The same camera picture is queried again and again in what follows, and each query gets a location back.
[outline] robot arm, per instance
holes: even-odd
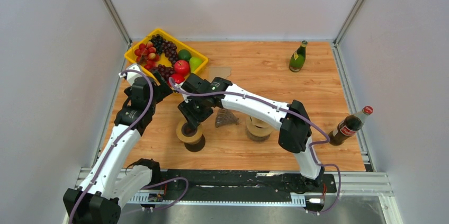
[[[141,71],[137,65],[131,65],[128,69]],[[128,98],[117,113],[115,126],[112,128],[105,150],[78,189],[68,189],[64,194],[64,205],[70,214],[81,194],[85,193],[75,211],[76,223],[116,223],[121,209],[137,191],[145,185],[159,182],[159,163],[147,159],[140,159],[127,176],[116,182],[126,157],[152,121],[156,104],[173,92],[158,73],[155,73],[155,77],[160,85],[157,85],[152,78],[148,78],[153,88],[150,108],[142,119],[114,144],[117,137],[141,116],[150,101],[148,81],[137,73],[129,72],[127,74],[126,79],[131,85],[125,89]],[[108,151],[110,151],[109,157],[102,166],[102,160]],[[98,170],[100,173],[96,182],[89,187]]]
[[[190,74],[187,80],[182,83],[181,89],[197,94],[223,91],[243,94],[243,96],[219,94],[204,97],[183,94],[184,102],[179,104],[178,109],[185,116],[192,129],[198,127],[201,122],[206,120],[213,113],[212,107],[216,106],[240,111],[268,123],[280,131],[278,143],[283,149],[294,154],[301,168],[301,175],[314,180],[317,185],[321,184],[324,168],[317,165],[313,160],[311,152],[313,149],[309,148],[309,144],[312,143],[310,126],[301,119],[280,110],[291,110],[309,119],[301,102],[293,100],[289,104],[269,100],[250,93],[229,80],[216,77],[209,83],[195,74]],[[261,99],[272,106],[248,98],[248,96]]]

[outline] yellow plastic tray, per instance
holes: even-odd
[[[128,50],[128,51],[125,53],[125,58],[126,58],[128,61],[130,61],[131,63],[135,63],[135,62],[136,62],[136,59],[137,59],[137,56],[134,54],[134,51],[135,51],[136,49],[139,48],[139,45],[140,45],[141,43],[147,44],[147,42],[151,40],[151,37],[152,37],[153,35],[157,35],[157,34],[160,34],[164,39],[169,40],[169,41],[172,41],[173,43],[175,43],[176,48],[177,48],[177,49],[176,49],[177,52],[179,52],[179,51],[182,50],[182,49],[186,49],[186,50],[188,50],[188,51],[190,52],[190,54],[192,55],[192,57],[198,57],[198,58],[200,58],[200,59],[203,61],[203,63],[201,63],[201,65],[198,66],[198,68],[197,68],[193,73],[195,73],[195,74],[198,75],[200,72],[202,72],[202,71],[206,68],[206,64],[209,62],[209,59],[208,59],[206,56],[200,54],[198,51],[196,51],[196,50],[194,50],[193,48],[187,46],[186,44],[180,42],[179,40],[177,40],[176,38],[174,38],[174,37],[171,36],[170,34],[164,32],[162,29],[154,29],[153,32],[151,32],[151,33],[150,33],[148,36],[146,36],[143,40],[139,41],[139,42],[138,42],[137,44],[135,44],[130,50]],[[170,61],[168,60],[168,58],[165,57],[165,54],[164,54],[164,53],[162,53],[162,54],[160,55],[160,60],[159,60],[158,62],[156,62],[156,66],[159,65],[159,64],[165,65],[165,66],[167,66],[167,67],[171,67],[171,66],[172,66],[172,64],[170,63]],[[141,69],[142,69],[143,72],[145,72],[147,75],[149,75],[150,77],[152,77],[152,78],[154,78],[154,79],[156,80],[156,78],[154,77],[154,75],[153,75],[149,70],[145,69],[143,66],[141,66]]]

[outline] green bottle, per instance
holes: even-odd
[[[303,40],[301,42],[301,46],[296,50],[295,53],[292,54],[292,58],[290,58],[289,68],[293,72],[298,72],[304,62],[306,61],[306,46],[307,41]]]

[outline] green apple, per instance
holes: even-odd
[[[203,63],[203,60],[201,60],[198,57],[192,57],[188,61],[188,64],[190,65],[190,72],[194,72],[198,67]]]

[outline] red label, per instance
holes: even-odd
[[[345,136],[351,137],[355,134],[356,131],[348,129],[348,127],[345,125],[340,129],[340,132]]]

